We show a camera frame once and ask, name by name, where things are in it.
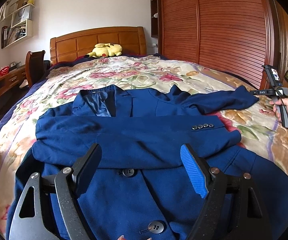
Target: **metal screw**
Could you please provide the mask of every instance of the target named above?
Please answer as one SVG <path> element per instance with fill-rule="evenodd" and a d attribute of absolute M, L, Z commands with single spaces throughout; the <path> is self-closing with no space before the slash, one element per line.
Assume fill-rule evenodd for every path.
<path fill-rule="evenodd" d="M 64 174 L 68 174 L 68 173 L 70 173 L 71 172 L 71 168 L 70 167 L 65 167 L 65 168 L 63 168 L 63 173 Z"/>
<path fill-rule="evenodd" d="M 251 178 L 251 175 L 250 175 L 249 173 L 244 173 L 244 174 L 243 174 L 243 177 L 244 177 L 245 179 L 250 179 L 250 178 Z"/>
<path fill-rule="evenodd" d="M 39 176 L 39 174 L 37 172 L 35 172 L 31 175 L 31 178 L 36 179 L 36 178 L 38 178 L 38 176 Z"/>
<path fill-rule="evenodd" d="M 213 174 L 219 174 L 219 173 L 220 173 L 220 169 L 219 169 L 219 168 L 216 168 L 216 167 L 212 167 L 212 168 L 211 168 L 211 173 L 213 173 Z"/>

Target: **wooden wardrobe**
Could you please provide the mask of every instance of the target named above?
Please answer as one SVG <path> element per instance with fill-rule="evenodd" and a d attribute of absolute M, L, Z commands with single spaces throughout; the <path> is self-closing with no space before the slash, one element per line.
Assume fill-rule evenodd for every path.
<path fill-rule="evenodd" d="M 237 74 L 257 88 L 261 66 L 278 64 L 273 0 L 159 2 L 159 52 L 166 57 Z"/>

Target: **bed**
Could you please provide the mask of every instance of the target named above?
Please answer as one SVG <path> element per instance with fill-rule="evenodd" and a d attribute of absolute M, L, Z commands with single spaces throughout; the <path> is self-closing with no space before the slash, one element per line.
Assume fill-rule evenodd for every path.
<path fill-rule="evenodd" d="M 109 42 L 121 44 L 123 55 L 81 58 L 92 51 L 95 44 Z M 53 67 L 0 122 L 2 235 L 5 235 L 7 212 L 14 198 L 15 172 L 36 141 L 38 118 L 49 108 L 73 101 L 79 90 L 111 84 L 124 90 L 151 87 L 161 92 L 169 92 L 175 84 L 191 94 L 234 90 L 240 85 L 248 90 L 254 89 L 236 77 L 207 66 L 165 60 L 161 55 L 145 56 L 146 41 L 142 27 L 106 27 L 52 38 L 50 53 Z M 241 132 L 240 146 L 271 160 L 288 175 L 288 130 L 278 123 L 268 102 L 267 97 L 260 96 L 258 103 L 248 109 L 212 114 L 219 117 L 228 131 Z"/>

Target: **wall shelf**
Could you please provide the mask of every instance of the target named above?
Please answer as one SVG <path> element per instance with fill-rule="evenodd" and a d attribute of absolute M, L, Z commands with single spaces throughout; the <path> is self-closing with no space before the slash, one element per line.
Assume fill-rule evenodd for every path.
<path fill-rule="evenodd" d="M 159 34 L 159 24 L 158 24 L 158 0 L 151 0 L 151 37 L 158 38 Z"/>
<path fill-rule="evenodd" d="M 22 21 L 22 22 L 19 22 L 19 23 L 17 23 L 17 24 L 14 24 L 15 15 L 16 15 L 20 10 L 25 9 L 25 8 L 28 7 L 28 6 L 30 6 L 30 7 L 32 7 L 32 8 L 35 8 L 35 6 L 34 6 L 33 4 L 28 3 L 28 4 L 26 4 L 26 5 L 18 8 L 17 10 L 15 10 L 15 11 L 12 13 L 12 21 L 11 21 L 11 25 L 10 25 L 11 28 L 14 28 L 14 27 L 16 27 L 16 26 L 19 26 L 19 25 L 21 25 L 23 22 L 25 22 L 25 21 Z"/>
<path fill-rule="evenodd" d="M 32 6 L 33 8 L 35 7 L 35 5 L 33 5 L 32 3 L 28 3 L 28 4 L 26 4 L 26 5 L 18 8 L 18 9 L 15 10 L 14 12 L 8 14 L 8 15 L 2 20 L 2 22 L 5 21 L 7 18 L 11 17 L 13 14 L 17 13 L 19 10 L 24 9 L 24 8 L 27 7 L 27 6 Z"/>
<path fill-rule="evenodd" d="M 33 21 L 26 19 L 25 21 L 21 22 L 20 24 L 17 24 L 16 26 L 24 26 L 24 25 L 26 27 L 26 35 L 8 44 L 3 49 L 8 48 L 14 44 L 19 44 L 20 42 L 26 41 L 27 39 L 33 37 Z"/>

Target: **wooden headboard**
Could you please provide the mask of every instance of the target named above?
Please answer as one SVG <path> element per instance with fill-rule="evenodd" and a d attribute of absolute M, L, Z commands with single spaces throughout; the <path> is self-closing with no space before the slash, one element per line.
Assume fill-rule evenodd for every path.
<path fill-rule="evenodd" d="M 97 43 L 115 43 L 123 47 L 123 54 L 146 54 L 143 27 L 104 27 L 69 33 L 50 40 L 52 65 L 73 61 L 90 53 Z"/>

